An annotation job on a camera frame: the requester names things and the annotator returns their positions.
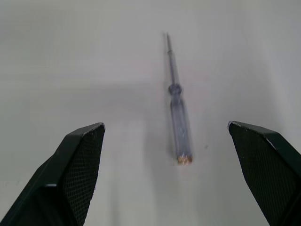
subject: textured gripper pad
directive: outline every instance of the textured gripper pad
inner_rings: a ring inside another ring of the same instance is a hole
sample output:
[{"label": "textured gripper pad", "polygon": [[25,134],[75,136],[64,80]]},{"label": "textured gripper pad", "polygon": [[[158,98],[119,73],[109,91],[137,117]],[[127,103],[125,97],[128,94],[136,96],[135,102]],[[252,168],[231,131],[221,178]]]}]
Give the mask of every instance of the textured gripper pad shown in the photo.
[{"label": "textured gripper pad", "polygon": [[63,194],[79,226],[85,223],[98,176],[103,128],[83,135],[62,179]]},{"label": "textured gripper pad", "polygon": [[300,179],[263,134],[235,123],[229,132],[246,183],[265,218],[271,226],[282,225],[300,192]]}]

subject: transparent screwdriver handle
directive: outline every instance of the transparent screwdriver handle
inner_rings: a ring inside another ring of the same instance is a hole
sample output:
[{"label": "transparent screwdriver handle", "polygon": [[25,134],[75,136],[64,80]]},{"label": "transparent screwdriver handle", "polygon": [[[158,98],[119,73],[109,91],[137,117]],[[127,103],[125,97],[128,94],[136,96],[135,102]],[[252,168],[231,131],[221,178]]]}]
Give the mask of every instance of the transparent screwdriver handle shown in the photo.
[{"label": "transparent screwdriver handle", "polygon": [[189,164],[192,162],[192,152],[185,106],[181,97],[182,88],[179,84],[172,84],[168,90],[171,95],[170,110],[174,129],[175,155],[179,164]]}]

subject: white table surface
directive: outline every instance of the white table surface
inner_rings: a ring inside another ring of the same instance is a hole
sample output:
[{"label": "white table surface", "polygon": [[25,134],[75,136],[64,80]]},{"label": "white table surface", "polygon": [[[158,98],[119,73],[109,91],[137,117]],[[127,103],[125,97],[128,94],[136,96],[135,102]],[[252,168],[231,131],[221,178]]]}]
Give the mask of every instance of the white table surface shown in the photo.
[{"label": "white table surface", "polygon": [[[85,225],[267,226],[227,131],[282,133],[301,150],[300,3],[0,2],[0,218],[76,128],[106,132]],[[194,162],[175,166],[169,31]]]}]

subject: brass cap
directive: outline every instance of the brass cap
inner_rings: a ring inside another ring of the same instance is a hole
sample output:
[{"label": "brass cap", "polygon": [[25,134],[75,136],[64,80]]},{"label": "brass cap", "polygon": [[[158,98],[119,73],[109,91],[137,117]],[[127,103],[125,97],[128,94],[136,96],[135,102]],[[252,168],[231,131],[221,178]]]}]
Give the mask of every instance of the brass cap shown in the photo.
[{"label": "brass cap", "polygon": [[191,156],[180,156],[177,159],[179,165],[190,165],[192,163]]}]

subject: screwdriver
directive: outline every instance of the screwdriver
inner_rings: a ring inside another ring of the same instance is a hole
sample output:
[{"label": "screwdriver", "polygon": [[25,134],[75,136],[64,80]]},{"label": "screwdriver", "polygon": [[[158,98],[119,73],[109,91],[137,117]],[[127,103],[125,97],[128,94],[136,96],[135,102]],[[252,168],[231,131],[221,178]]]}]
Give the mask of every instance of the screwdriver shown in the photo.
[{"label": "screwdriver", "polygon": [[168,58],[172,84],[168,87],[171,96],[170,110],[174,130],[175,156],[179,165],[192,163],[192,151],[188,133],[188,120],[186,118],[185,104],[181,96],[182,87],[180,86],[177,67],[175,64],[174,52],[171,47],[169,34],[166,34]]}]

